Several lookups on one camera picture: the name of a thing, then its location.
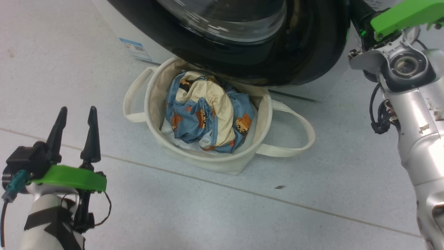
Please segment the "tile grout line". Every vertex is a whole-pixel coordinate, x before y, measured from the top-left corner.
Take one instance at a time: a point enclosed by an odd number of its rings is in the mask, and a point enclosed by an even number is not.
[[[43,141],[45,140],[43,138],[39,138],[39,137],[36,137],[36,136],[20,133],[20,132],[9,130],[9,129],[0,128],[0,131],[5,131],[5,132],[16,134],[16,135],[21,135],[21,136],[33,138],[33,139],[36,139],[36,140],[43,140]],[[66,144],[62,144],[62,146],[70,148],[70,149],[79,150],[79,151],[83,150],[81,148],[77,148],[77,147],[66,145]],[[166,173],[171,173],[171,174],[179,175],[179,176],[182,176],[182,177],[191,178],[191,179],[194,179],[194,180],[197,180],[197,181],[203,181],[203,182],[206,182],[206,183],[210,183],[210,184],[218,185],[218,186],[221,186],[221,187],[237,190],[237,191],[244,192],[244,193],[247,193],[247,194],[257,195],[257,196],[260,196],[260,197],[263,197],[263,198],[267,198],[267,199],[270,199],[270,200],[274,200],[274,201],[277,201],[277,202],[286,203],[286,204],[293,205],[293,206],[296,206],[296,207],[300,207],[300,208],[303,208],[303,209],[311,210],[311,211],[322,213],[322,214],[326,214],[326,215],[331,215],[331,216],[334,216],[334,217],[337,217],[337,218],[342,218],[342,219],[353,221],[353,222],[357,222],[357,223],[360,223],[360,224],[365,224],[365,225],[368,225],[368,226],[374,226],[374,227],[377,227],[377,228],[381,228],[381,229],[397,232],[397,233],[400,233],[400,234],[405,234],[405,235],[421,238],[421,236],[417,235],[417,234],[412,234],[412,233],[409,233],[409,232],[404,232],[404,231],[397,230],[397,229],[394,229],[394,228],[390,228],[390,227],[374,224],[374,223],[371,223],[371,222],[366,222],[366,221],[354,219],[354,218],[343,216],[343,215],[339,215],[339,214],[334,214],[334,213],[331,213],[331,212],[319,210],[319,209],[316,209],[316,208],[312,208],[312,207],[309,207],[309,206],[297,204],[297,203],[294,203],[294,202],[289,202],[289,201],[286,201],[286,200],[281,200],[279,198],[275,198],[275,197],[272,197],[272,196],[255,193],[255,192],[252,192],[252,191],[240,189],[240,188],[237,188],[237,187],[225,185],[225,184],[222,184],[222,183],[218,183],[218,182],[214,182],[214,181],[210,181],[210,180],[206,180],[206,179],[202,179],[202,178],[199,178],[199,177],[195,177],[195,176],[191,176],[191,175],[187,175],[187,174],[183,174],[183,173],[178,173],[178,172],[174,172],[174,171],[171,171],[171,170],[162,169],[162,168],[158,168],[158,167],[153,167],[153,166],[146,165],[146,164],[139,163],[139,162],[135,162],[135,161],[121,159],[121,158],[114,157],[114,156],[107,155],[107,154],[102,154],[102,156],[110,158],[110,159],[113,159],[113,160],[117,160],[117,161],[123,161],[123,162],[126,162],[126,163],[135,164],[135,165],[147,167],[147,168],[150,168],[150,169],[159,170],[159,171],[163,171],[163,172],[166,172]]]

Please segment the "scuff mark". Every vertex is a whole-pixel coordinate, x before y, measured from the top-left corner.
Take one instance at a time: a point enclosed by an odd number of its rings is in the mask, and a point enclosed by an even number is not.
[[[435,116],[435,121],[444,121],[444,111],[435,111],[433,115]]]
[[[14,50],[12,48],[8,49],[8,56],[10,58],[14,58],[16,56],[15,53],[14,53]]]
[[[430,101],[430,99],[426,98],[428,100],[428,105],[429,105],[429,110],[433,110],[433,105],[432,102]]]
[[[430,125],[427,124],[426,126],[422,126],[419,128],[419,133],[422,134],[425,130],[428,130],[430,128]]]

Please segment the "washing machine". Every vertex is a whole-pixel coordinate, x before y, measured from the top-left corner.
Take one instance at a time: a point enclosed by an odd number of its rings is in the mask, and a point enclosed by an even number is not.
[[[325,100],[358,47],[349,0],[93,0],[135,59]],[[393,0],[366,0],[376,10]]]

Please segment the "white fabric basket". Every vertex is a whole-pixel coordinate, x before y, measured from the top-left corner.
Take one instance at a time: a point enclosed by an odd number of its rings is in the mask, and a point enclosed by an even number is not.
[[[239,153],[220,155],[210,155],[176,147],[164,137],[160,129],[165,117],[166,96],[170,85],[176,75],[183,69],[198,68],[177,57],[170,58],[159,67],[148,67],[130,86],[123,100],[125,117],[131,122],[146,122],[155,139],[167,154],[207,170],[236,175],[242,172],[247,163],[257,153],[272,157],[291,157],[304,152],[313,145],[316,138],[314,129],[304,117],[285,104],[272,100],[270,93],[265,88],[231,82],[238,91],[249,94],[251,102],[258,109],[258,122],[252,145],[247,150]],[[143,113],[131,113],[131,104],[135,94],[153,73],[145,95],[145,111]],[[289,149],[262,143],[270,129],[273,110],[290,113],[299,119],[308,134],[308,143],[305,147]]]

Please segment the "washing machine door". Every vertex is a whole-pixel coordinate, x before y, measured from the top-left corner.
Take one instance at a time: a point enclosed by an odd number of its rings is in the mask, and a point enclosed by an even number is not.
[[[108,0],[178,57],[259,86],[329,71],[350,26],[348,0]]]

